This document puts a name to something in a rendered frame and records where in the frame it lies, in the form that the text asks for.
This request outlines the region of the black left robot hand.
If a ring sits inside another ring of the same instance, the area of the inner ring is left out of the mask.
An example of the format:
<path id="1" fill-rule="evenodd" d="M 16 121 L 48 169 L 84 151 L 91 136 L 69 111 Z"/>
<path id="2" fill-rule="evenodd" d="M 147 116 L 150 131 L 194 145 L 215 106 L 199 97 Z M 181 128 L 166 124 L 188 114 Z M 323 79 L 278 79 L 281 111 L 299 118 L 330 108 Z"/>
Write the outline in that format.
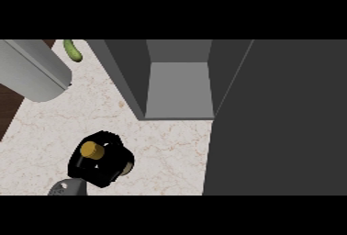
<path id="1" fill-rule="evenodd" d="M 98 160 L 85 158 L 79 149 L 87 141 L 92 141 L 104 149 Z M 81 178 L 100 188 L 109 186 L 119 176 L 129 173 L 134 166 L 134 155 L 112 132 L 100 130 L 78 143 L 67 162 L 67 176 Z"/>

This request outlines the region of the dark wine bottle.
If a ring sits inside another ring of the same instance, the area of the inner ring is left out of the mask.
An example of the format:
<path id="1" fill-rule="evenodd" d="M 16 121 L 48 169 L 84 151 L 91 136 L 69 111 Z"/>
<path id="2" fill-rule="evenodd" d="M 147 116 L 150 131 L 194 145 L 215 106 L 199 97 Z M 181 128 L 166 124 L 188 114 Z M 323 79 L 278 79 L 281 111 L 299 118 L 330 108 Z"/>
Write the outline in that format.
<path id="1" fill-rule="evenodd" d="M 134 155 L 131 151 L 119 144 L 97 144 L 87 141 L 81 144 L 79 158 L 75 166 L 82 169 L 97 169 L 112 178 L 123 176 L 134 167 Z"/>

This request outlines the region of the open grey cabinet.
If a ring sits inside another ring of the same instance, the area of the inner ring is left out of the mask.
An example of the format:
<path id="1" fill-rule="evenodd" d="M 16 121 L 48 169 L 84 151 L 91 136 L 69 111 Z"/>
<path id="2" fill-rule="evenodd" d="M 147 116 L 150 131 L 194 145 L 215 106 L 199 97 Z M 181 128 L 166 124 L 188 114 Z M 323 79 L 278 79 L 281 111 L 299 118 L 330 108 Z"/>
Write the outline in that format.
<path id="1" fill-rule="evenodd" d="M 91 39 L 91 51 L 138 120 L 211 120 L 247 39 Z"/>

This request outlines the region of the dark grey cabinet door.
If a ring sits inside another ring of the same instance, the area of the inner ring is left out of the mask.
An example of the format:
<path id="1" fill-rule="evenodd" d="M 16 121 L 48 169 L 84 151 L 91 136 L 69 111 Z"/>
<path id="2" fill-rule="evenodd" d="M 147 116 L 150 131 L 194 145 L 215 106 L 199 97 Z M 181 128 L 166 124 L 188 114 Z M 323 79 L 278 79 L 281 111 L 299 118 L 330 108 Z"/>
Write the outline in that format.
<path id="1" fill-rule="evenodd" d="M 211 126 L 205 195 L 347 195 L 347 40 L 258 40 Z"/>

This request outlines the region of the pale grey appliance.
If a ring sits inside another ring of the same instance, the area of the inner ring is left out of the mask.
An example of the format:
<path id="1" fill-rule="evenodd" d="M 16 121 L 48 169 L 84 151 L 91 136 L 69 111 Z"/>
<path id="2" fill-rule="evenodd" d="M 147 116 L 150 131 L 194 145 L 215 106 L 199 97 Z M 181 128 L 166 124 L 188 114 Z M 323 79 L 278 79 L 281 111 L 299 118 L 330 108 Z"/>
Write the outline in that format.
<path id="1" fill-rule="evenodd" d="M 0 84 L 32 102 L 69 88 L 72 71 L 41 39 L 0 39 Z"/>

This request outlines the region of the green cucumber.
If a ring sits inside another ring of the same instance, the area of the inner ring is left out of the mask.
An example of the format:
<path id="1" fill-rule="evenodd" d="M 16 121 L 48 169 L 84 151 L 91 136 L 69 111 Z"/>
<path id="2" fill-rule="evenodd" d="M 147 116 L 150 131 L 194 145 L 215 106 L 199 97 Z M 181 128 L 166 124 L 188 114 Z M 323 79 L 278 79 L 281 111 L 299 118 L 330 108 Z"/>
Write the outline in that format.
<path id="1" fill-rule="evenodd" d="M 61 45 L 63 45 L 63 49 L 64 49 L 64 52 L 67 54 L 67 57 L 70 58 L 70 60 L 73 62 L 81 62 L 82 61 L 82 55 L 76 49 L 76 47 L 73 46 L 73 42 L 66 39 L 61 41 Z"/>

